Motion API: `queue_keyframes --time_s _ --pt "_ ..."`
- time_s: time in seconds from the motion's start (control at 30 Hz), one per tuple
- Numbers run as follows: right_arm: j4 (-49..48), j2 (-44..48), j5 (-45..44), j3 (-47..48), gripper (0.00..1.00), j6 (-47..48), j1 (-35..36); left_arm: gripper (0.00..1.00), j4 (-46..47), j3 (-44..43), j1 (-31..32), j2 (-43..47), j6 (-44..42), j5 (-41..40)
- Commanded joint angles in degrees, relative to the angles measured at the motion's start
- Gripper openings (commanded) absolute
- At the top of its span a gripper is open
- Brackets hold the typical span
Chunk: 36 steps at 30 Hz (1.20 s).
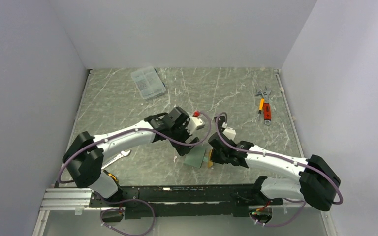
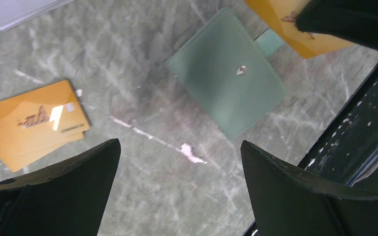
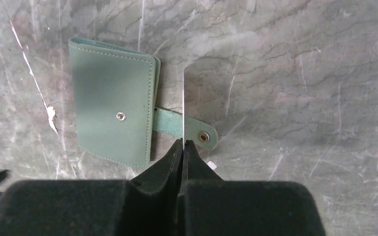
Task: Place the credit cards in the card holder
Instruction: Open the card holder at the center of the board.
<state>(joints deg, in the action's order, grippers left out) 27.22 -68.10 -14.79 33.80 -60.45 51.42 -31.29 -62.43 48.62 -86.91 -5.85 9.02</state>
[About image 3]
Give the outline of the green card holder wallet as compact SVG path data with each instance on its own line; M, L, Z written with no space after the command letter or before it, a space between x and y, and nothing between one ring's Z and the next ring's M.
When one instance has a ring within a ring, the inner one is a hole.
M218 145L216 129L156 106L160 59L86 38L68 42L78 145L101 158L143 168L150 164L152 133Z

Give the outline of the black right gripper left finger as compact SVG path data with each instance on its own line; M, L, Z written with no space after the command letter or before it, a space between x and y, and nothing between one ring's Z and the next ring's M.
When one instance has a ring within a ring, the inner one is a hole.
M0 236L171 236L182 141L137 177L22 180L0 192ZM0 173L2 180L7 173Z

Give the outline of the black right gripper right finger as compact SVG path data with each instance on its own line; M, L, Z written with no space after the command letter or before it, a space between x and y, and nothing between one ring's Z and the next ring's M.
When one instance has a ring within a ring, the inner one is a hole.
M193 141L182 154L180 235L323 236L314 198L291 181L225 181Z

